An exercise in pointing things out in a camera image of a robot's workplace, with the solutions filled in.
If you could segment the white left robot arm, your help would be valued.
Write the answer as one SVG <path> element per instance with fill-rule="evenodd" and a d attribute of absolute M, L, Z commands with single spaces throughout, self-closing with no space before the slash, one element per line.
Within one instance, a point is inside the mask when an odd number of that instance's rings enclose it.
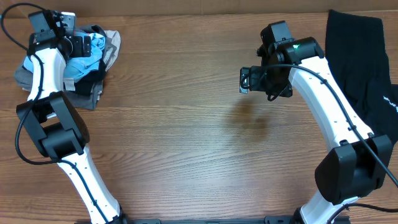
<path fill-rule="evenodd" d="M 91 223 L 127 223 L 118 201 L 106 188 L 90 154 L 88 128 L 63 92 L 65 58 L 72 52 L 66 38 L 30 39 L 27 55 L 33 82 L 27 102 L 18 105 L 18 130 L 25 129 L 46 157 L 57 164 L 80 195 Z"/>

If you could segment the light blue printed t-shirt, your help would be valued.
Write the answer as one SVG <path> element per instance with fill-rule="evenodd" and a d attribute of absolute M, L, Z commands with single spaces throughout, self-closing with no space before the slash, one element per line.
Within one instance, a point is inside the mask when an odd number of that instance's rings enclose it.
<path fill-rule="evenodd" d="M 105 48 L 105 36 L 97 33 L 79 33 L 78 36 L 90 39 L 89 57 L 64 59 L 61 51 L 54 47 L 42 49 L 25 58 L 23 67 L 33 73 L 34 88 L 41 85 L 44 90 L 55 88 L 59 91 L 63 88 L 65 78 L 77 82 L 90 72 L 99 70 Z"/>

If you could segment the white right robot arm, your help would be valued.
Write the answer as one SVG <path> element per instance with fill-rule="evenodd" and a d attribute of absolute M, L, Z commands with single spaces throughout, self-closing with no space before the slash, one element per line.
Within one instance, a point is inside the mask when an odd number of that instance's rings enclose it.
<path fill-rule="evenodd" d="M 314 38 L 263 37 L 257 54 L 261 64 L 240 71 L 240 92 L 261 91 L 273 101 L 297 90 L 327 148 L 326 157 L 315 169 L 314 196 L 293 215 L 266 217 L 266 223 L 348 223 L 342 211 L 382 187 L 392 154 L 390 139 L 375 135 L 358 117 Z"/>

